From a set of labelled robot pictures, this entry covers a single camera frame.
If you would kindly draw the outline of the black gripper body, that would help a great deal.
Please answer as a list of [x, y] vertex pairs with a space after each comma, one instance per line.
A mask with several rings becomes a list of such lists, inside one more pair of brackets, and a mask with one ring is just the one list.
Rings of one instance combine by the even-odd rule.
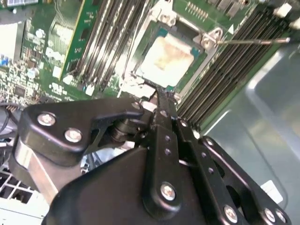
[[199, 199], [190, 170], [181, 165], [180, 211], [167, 220], [151, 216], [143, 205], [146, 150], [123, 153], [67, 184], [46, 215], [49, 225], [223, 225], [223, 216]]

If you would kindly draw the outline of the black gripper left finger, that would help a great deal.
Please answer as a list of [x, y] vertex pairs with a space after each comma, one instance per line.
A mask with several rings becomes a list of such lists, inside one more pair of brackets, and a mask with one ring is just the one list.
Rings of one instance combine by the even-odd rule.
[[21, 114], [13, 174], [33, 185], [49, 205], [70, 182], [117, 156], [145, 149], [142, 202], [153, 217], [181, 209], [178, 138], [168, 103], [157, 90], [153, 111], [130, 97], [31, 105]]

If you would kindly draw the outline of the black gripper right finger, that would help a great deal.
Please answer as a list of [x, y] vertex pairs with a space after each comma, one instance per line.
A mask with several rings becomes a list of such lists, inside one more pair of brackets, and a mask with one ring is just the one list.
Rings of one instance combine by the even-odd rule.
[[211, 137], [195, 138], [168, 95], [179, 141], [183, 211], [172, 225], [289, 225], [291, 219]]

